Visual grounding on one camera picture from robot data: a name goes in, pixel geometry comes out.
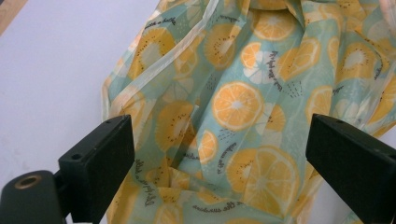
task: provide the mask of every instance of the white wall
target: white wall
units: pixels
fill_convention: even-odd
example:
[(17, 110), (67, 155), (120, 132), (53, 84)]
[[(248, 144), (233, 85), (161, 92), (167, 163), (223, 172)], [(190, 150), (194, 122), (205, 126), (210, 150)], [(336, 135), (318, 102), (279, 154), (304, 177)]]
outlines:
[[(27, 172), (56, 172), (57, 159), (99, 125), (103, 81), (156, 5), (27, 2), (0, 36), (0, 188)], [(339, 223), (347, 207), (324, 186), (314, 211), (311, 223)]]

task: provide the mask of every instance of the lemon slice print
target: lemon slice print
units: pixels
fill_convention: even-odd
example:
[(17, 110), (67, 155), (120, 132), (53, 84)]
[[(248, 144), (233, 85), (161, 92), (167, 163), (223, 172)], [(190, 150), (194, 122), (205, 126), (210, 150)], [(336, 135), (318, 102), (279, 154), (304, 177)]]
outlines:
[(294, 159), (280, 148), (265, 146), (257, 151), (242, 202), (283, 217), (298, 188)]
[(199, 159), (202, 164), (212, 161), (218, 151), (218, 138), (210, 131), (205, 130), (198, 147)]
[(332, 67), (337, 67), (338, 62), (338, 47), (340, 46), (340, 40), (333, 36), (330, 41), (329, 45), (327, 46), (327, 55), (329, 56), (330, 62), (332, 63)]
[(328, 115), (332, 104), (332, 87), (319, 86), (314, 89), (308, 98), (305, 115), (308, 124), (311, 123), (313, 114)]
[(177, 199), (180, 196), (180, 189), (158, 188), (163, 204), (155, 214), (154, 222), (156, 224), (183, 223), (182, 209), (177, 205)]
[(229, 82), (215, 93), (212, 112), (216, 121), (232, 131), (250, 127), (263, 110), (261, 93), (244, 82)]
[(287, 79), (296, 77), (314, 66), (318, 62), (319, 55), (320, 42), (314, 37), (303, 38)]
[(171, 188), (175, 189), (189, 189), (190, 176), (179, 170), (170, 168)]
[(260, 39), (279, 41), (288, 37), (296, 27), (294, 17), (287, 10), (264, 11), (251, 9), (251, 30)]
[(256, 63), (256, 54), (260, 50), (260, 42), (252, 42), (244, 47), (241, 53), (241, 62), (246, 68), (252, 68)]
[(144, 106), (146, 104), (145, 96), (143, 93), (138, 92), (134, 96), (132, 96), (128, 102), (122, 107), (122, 114), (131, 115), (132, 126), (134, 130), (137, 130), (141, 121), (142, 121), (142, 113)]

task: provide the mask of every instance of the kiwi slice print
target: kiwi slice print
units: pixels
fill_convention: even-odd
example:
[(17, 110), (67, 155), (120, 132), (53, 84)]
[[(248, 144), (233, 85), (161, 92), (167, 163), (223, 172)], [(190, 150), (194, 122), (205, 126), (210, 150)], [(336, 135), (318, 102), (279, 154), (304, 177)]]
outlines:
[(161, 150), (167, 151), (181, 143), (190, 124), (192, 110), (192, 104), (187, 101), (174, 101), (163, 108), (155, 130), (155, 140)]
[(335, 84), (355, 77), (370, 78), (376, 61), (375, 52), (365, 44), (355, 42), (348, 45), (343, 60), (337, 66)]
[(216, 69), (230, 66), (235, 54), (234, 42), (240, 29), (233, 24), (218, 24), (207, 35), (204, 54)]
[(146, 31), (137, 45), (128, 77), (137, 78), (175, 46), (171, 33), (162, 27)]
[(255, 156), (256, 150), (248, 148), (239, 150), (230, 158), (226, 168), (227, 179), (235, 192), (244, 191)]

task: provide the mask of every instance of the fabric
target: fabric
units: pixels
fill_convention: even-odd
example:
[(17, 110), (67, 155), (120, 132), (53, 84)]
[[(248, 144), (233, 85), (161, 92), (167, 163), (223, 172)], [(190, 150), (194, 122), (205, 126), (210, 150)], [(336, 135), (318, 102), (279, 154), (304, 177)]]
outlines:
[(103, 87), (135, 146), (108, 222), (306, 223), (312, 114), (390, 129), (394, 46), (376, 1), (160, 1)]

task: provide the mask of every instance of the wrinkled fabric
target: wrinkled fabric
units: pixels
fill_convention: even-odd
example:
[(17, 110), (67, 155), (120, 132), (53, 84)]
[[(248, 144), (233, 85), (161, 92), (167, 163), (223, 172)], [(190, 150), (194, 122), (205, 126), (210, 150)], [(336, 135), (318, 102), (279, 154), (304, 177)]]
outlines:
[(390, 129), (394, 46), (376, 1), (160, 1), (103, 87), (135, 146), (108, 223), (306, 223), (311, 117)]

